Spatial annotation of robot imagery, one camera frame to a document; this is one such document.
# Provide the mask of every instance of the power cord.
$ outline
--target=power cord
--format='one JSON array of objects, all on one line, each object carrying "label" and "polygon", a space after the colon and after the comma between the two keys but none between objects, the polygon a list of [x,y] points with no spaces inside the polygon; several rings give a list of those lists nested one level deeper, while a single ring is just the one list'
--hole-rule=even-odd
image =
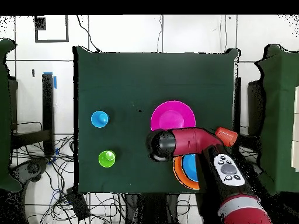
[{"label": "power cord", "polygon": [[162,23],[161,23],[161,18],[162,18],[162,15],[160,16],[160,19],[159,19],[159,23],[160,23],[160,25],[161,25],[161,31],[159,32],[159,36],[158,36],[157,52],[158,52],[158,44],[159,44],[160,34],[162,33],[162,30],[163,30]]},{"label": "power cord", "polygon": [[96,51],[98,52],[98,53],[102,53],[103,51],[101,51],[100,49],[98,49],[94,44],[93,44],[93,42],[92,42],[92,40],[91,40],[91,35],[89,34],[89,32],[87,31],[87,29],[86,28],[84,28],[84,27],[82,27],[82,25],[81,25],[81,22],[80,22],[80,19],[79,19],[79,16],[77,15],[77,19],[78,19],[78,22],[79,22],[79,25],[80,25],[80,27],[82,28],[82,29],[84,29],[86,32],[87,32],[87,34],[88,34],[88,37],[89,37],[89,40],[91,41],[91,44],[96,48]]}]

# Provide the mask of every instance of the metal stand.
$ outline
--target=metal stand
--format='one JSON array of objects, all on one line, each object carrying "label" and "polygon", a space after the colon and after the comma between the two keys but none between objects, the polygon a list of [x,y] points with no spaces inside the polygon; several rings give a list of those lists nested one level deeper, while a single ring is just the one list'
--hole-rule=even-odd
[{"label": "metal stand", "polygon": [[[18,149],[26,145],[43,142],[44,154],[54,154],[54,114],[53,114],[53,78],[50,74],[43,74],[43,130],[12,135],[12,149]],[[9,80],[11,92],[12,130],[16,130],[16,89],[18,82],[15,78]]]}]

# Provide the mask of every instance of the table surface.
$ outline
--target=table surface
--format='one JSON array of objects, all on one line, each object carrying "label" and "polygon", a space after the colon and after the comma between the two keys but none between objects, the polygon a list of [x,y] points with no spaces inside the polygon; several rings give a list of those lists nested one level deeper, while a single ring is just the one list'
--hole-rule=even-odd
[{"label": "table surface", "polygon": [[[91,53],[77,47],[79,69],[79,191],[99,193],[189,193],[172,162],[148,157],[145,139],[155,108],[179,100],[193,110],[196,126],[231,129],[234,59],[228,54]],[[104,128],[91,123],[105,111]],[[113,150],[110,168],[98,162]]]}]

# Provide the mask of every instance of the blue cup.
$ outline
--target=blue cup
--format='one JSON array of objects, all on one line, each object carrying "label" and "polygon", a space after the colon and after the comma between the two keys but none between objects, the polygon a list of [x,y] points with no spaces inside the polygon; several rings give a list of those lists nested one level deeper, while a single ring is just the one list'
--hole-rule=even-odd
[{"label": "blue cup", "polygon": [[183,170],[187,177],[195,182],[198,182],[196,173],[196,157],[195,154],[184,155],[183,157]]},{"label": "blue cup", "polygon": [[104,127],[109,121],[109,116],[104,111],[95,111],[91,116],[91,123],[98,128]]}]

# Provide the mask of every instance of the pink bowl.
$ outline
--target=pink bowl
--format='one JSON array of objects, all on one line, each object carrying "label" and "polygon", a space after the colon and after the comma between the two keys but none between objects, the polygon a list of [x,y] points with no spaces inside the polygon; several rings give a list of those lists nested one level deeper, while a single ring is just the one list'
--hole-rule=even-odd
[{"label": "pink bowl", "polygon": [[159,105],[151,117],[151,130],[195,127],[191,108],[181,101],[171,100]]}]

